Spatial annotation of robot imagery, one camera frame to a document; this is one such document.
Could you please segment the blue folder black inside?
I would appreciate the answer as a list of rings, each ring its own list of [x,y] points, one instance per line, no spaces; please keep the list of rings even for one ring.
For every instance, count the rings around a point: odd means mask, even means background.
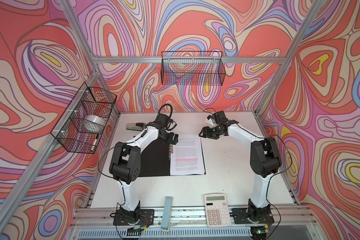
[[[139,177],[164,177],[170,175],[171,145],[155,140],[141,155]]]

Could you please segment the printed paper sheet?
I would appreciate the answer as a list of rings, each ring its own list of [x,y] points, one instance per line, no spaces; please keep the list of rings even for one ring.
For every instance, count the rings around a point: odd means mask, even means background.
[[[198,135],[179,135],[178,143],[171,145],[170,175],[205,175],[201,138]]]

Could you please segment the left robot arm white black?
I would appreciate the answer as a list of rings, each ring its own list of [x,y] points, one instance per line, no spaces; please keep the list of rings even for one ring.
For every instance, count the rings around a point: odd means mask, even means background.
[[[123,214],[133,217],[140,216],[140,200],[133,186],[141,171],[141,154],[153,141],[159,139],[163,143],[176,145],[178,135],[173,132],[176,123],[169,126],[159,122],[148,123],[144,130],[131,140],[118,142],[112,154],[109,172],[118,182],[119,191],[123,197],[120,204]]]

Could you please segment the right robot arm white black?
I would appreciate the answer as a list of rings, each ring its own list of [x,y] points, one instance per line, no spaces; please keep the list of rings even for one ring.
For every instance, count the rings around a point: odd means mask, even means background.
[[[250,167],[255,174],[255,180],[246,216],[251,223],[259,223],[269,217],[269,187],[272,177],[282,165],[277,141],[273,137],[257,135],[234,120],[216,123],[214,127],[203,127],[199,136],[213,140],[220,136],[229,136],[250,147]]]

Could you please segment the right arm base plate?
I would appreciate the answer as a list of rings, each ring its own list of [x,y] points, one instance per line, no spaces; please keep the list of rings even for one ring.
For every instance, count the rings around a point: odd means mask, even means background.
[[[234,208],[232,215],[235,224],[266,224],[272,225],[275,223],[270,206],[264,208]]]

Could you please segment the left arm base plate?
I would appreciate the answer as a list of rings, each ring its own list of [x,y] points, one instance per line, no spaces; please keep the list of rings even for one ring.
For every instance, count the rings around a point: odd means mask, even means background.
[[[154,209],[137,209],[136,211],[116,210],[110,214],[114,226],[150,226],[154,223]]]

